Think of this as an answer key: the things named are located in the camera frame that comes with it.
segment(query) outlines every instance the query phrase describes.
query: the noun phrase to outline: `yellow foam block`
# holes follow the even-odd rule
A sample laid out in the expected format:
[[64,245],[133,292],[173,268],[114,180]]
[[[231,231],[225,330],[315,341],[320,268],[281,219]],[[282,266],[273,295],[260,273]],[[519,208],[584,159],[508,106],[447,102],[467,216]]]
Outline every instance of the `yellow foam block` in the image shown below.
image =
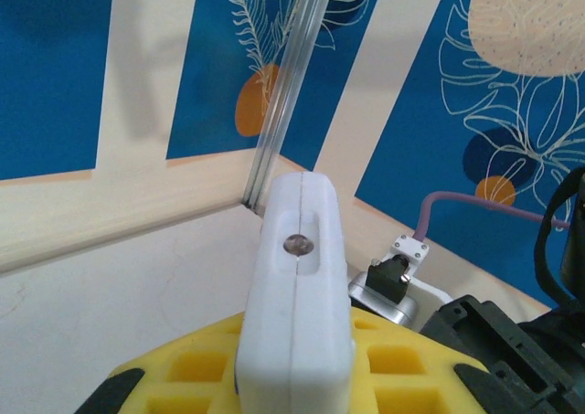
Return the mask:
[[[240,414],[234,361],[242,318],[212,324],[114,370],[112,376],[145,372],[120,414]],[[455,364],[485,370],[478,361],[371,313],[352,309],[352,322],[350,414],[484,413],[453,371]]]

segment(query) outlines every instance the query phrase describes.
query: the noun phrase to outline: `purple cable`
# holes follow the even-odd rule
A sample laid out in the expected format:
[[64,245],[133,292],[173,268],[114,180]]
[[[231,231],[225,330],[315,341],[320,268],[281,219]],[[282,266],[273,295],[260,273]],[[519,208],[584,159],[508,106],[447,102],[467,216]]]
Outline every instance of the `purple cable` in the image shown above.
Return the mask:
[[[499,202],[489,201],[481,197],[466,195],[465,193],[456,192],[433,192],[427,195],[422,201],[420,206],[419,223],[417,229],[414,230],[413,238],[419,241],[423,241],[427,237],[427,231],[429,231],[429,225],[431,222],[431,208],[435,201],[458,201],[466,202],[468,204],[474,204],[476,206],[488,208],[491,210],[498,210],[508,215],[516,216],[522,219],[532,220],[534,222],[542,222],[542,216],[536,213],[531,213],[520,208],[510,207],[506,204],[500,204]],[[562,220],[553,219],[552,225],[558,228],[569,228],[569,223]]]

